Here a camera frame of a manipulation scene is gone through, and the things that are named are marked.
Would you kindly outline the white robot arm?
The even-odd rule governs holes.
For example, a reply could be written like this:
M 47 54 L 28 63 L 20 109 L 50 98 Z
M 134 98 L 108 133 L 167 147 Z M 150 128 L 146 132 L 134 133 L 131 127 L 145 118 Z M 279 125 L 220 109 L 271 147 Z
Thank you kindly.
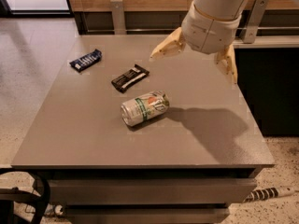
M 216 53 L 217 61 L 226 61 L 226 73 L 231 73 L 237 83 L 232 43 L 248 1 L 193 0 L 181 26 L 152 51 L 150 59 L 156 61 L 178 55 L 188 45 L 201 53 Z

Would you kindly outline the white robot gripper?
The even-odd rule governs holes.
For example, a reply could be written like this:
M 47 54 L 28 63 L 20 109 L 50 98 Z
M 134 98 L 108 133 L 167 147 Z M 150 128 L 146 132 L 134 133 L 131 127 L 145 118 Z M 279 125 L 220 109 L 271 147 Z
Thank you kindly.
M 235 40 L 236 29 L 241 17 L 232 21 L 222 21 L 208 17 L 192 3 L 181 27 L 172 32 L 152 51 L 149 59 L 157 61 L 165 57 L 179 55 L 186 43 L 195 51 L 205 54 L 217 53 L 216 64 L 225 75 L 231 75 L 236 84 L 238 79 L 235 50 L 231 45 Z

